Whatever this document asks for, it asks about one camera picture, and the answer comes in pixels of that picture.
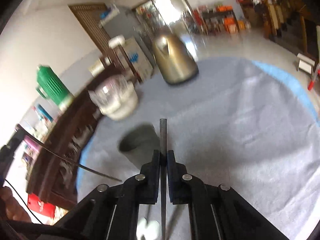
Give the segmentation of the person left hand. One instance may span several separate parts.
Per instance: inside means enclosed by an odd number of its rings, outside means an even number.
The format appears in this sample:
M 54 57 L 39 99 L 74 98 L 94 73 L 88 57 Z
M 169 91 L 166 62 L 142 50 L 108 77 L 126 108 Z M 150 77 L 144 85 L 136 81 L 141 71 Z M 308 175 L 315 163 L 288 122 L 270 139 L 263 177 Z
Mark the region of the person left hand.
M 5 204 L 5 213 L 10 220 L 31 223 L 31 218 L 12 194 L 12 190 L 5 186 L 1 188 L 1 200 Z

